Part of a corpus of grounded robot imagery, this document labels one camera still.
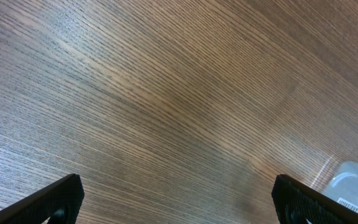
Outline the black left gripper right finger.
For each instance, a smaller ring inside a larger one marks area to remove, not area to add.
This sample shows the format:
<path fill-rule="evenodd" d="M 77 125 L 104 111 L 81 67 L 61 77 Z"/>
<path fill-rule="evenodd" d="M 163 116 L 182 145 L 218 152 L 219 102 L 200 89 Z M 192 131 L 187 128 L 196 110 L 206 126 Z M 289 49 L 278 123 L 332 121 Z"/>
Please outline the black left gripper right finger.
<path fill-rule="evenodd" d="M 335 202 L 296 179 L 280 174 L 272 189 L 280 224 L 358 224 L 358 208 Z"/>

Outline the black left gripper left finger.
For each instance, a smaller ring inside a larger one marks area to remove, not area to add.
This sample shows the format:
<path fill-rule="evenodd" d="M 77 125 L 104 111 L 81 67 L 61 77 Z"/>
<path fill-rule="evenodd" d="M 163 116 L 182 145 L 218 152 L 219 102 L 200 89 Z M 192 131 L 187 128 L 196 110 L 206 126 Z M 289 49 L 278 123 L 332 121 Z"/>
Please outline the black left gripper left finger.
<path fill-rule="evenodd" d="M 85 197 L 78 174 L 69 174 L 0 210 L 0 224 L 75 223 Z"/>

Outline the clear plastic container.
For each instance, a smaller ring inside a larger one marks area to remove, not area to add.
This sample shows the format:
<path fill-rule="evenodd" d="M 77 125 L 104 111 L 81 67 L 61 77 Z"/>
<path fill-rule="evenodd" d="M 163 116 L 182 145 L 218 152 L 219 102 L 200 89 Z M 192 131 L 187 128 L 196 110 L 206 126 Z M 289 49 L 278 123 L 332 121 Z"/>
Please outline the clear plastic container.
<path fill-rule="evenodd" d="M 343 162 L 324 189 L 323 195 L 358 213 L 358 163 Z"/>

